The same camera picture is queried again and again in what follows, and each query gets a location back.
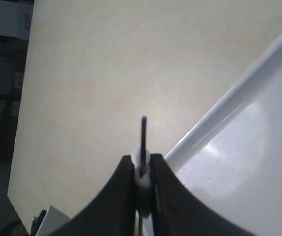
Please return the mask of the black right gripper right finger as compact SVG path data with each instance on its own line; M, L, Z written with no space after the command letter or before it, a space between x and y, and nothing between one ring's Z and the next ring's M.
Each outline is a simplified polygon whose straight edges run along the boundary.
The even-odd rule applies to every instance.
M193 196L161 154L151 154L152 225L156 236L250 236Z

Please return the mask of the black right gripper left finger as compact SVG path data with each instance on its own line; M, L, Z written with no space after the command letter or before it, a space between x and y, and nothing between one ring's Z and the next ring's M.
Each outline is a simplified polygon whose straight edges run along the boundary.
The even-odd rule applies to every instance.
M135 227L135 167L121 158L99 194L74 218L54 231L56 236L132 236Z

